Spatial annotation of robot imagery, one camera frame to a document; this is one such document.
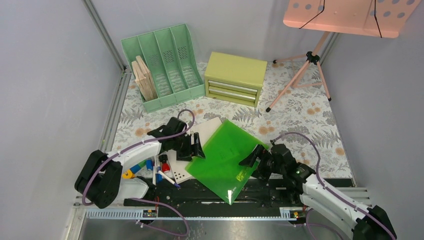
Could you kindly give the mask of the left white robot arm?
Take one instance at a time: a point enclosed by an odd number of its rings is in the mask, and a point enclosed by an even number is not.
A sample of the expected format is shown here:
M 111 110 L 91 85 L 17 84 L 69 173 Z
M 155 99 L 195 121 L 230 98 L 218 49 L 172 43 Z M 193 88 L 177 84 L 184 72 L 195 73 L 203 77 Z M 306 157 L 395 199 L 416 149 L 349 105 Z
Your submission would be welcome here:
M 108 207 L 119 194 L 125 171 L 164 152 L 176 151 L 188 161 L 193 157 L 205 159 L 200 134 L 189 130 L 184 121 L 171 117 L 167 124 L 149 131 L 141 142 L 121 151 L 93 151 L 74 184 L 75 190 L 85 196 L 83 204 Z

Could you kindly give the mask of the purple cartoon book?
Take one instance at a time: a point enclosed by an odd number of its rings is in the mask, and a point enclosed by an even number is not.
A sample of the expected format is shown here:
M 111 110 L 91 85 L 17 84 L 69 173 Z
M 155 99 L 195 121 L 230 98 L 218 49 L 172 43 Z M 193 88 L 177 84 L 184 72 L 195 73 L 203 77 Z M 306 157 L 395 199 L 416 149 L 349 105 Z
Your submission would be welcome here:
M 158 94 L 157 94 L 157 90 L 156 90 L 156 86 L 155 83 L 153 81 L 153 77 L 152 74 L 150 72 L 150 70 L 148 69 L 146 63 L 143 61 L 142 57 L 140 55 L 137 55 L 136 57 L 136 61 L 139 64 L 142 73 L 144 74 L 144 76 L 146 77 L 146 79 L 149 81 L 151 90 L 152 90 L 152 94 L 154 96 L 154 99 L 158 98 Z

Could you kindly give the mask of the white perforated board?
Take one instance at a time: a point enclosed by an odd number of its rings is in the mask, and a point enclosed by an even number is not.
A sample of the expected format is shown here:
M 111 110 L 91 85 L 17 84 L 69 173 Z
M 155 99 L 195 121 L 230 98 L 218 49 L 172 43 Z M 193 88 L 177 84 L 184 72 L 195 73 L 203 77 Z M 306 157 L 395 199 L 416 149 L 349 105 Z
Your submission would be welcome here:
M 193 126 L 190 131 L 193 133 L 199 133 L 201 147 L 204 148 L 205 143 L 221 124 L 222 121 L 220 118 L 215 117 Z M 183 182 L 194 179 L 194 177 L 186 171 L 186 167 L 190 162 L 177 160 L 177 152 L 175 150 L 167 151 L 166 155 L 168 157 L 168 165 L 170 167 L 170 172 L 166 174 L 167 176 L 173 176 L 175 182 L 180 186 Z

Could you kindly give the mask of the green Treehouse book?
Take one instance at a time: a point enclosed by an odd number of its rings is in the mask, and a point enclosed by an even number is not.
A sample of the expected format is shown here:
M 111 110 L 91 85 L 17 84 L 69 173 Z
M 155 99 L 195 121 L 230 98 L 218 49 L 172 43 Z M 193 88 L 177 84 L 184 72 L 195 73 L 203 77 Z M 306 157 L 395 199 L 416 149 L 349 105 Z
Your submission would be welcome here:
M 132 70 L 135 75 L 135 82 L 137 83 L 139 90 L 144 97 L 145 101 L 151 101 L 154 99 L 153 92 L 150 88 L 149 83 L 147 82 L 146 76 L 143 74 L 140 65 L 137 61 L 132 61 Z

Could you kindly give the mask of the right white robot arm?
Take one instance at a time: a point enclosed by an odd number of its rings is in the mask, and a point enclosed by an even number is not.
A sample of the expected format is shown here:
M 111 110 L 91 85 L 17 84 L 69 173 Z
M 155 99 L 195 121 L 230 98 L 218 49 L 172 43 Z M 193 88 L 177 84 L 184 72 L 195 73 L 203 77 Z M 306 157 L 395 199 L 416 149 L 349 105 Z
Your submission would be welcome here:
M 253 168 L 252 176 L 268 181 L 271 174 L 280 174 L 287 190 L 287 201 L 312 208 L 335 224 L 351 240 L 395 240 L 397 235 L 384 209 L 369 207 L 341 192 L 308 165 L 298 162 L 284 144 L 267 150 L 256 145 L 239 162 Z

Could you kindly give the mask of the green clip file folder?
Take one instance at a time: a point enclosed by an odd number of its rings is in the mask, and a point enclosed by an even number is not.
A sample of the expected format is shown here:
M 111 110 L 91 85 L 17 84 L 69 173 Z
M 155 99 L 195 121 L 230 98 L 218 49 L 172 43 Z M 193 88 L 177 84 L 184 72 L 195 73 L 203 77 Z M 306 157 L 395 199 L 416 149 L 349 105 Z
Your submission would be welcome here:
M 225 120 L 202 147 L 205 159 L 195 157 L 186 171 L 215 193 L 224 202 L 232 205 L 253 171 L 258 166 L 241 166 L 257 145 L 269 146 L 249 134 L 233 122 Z

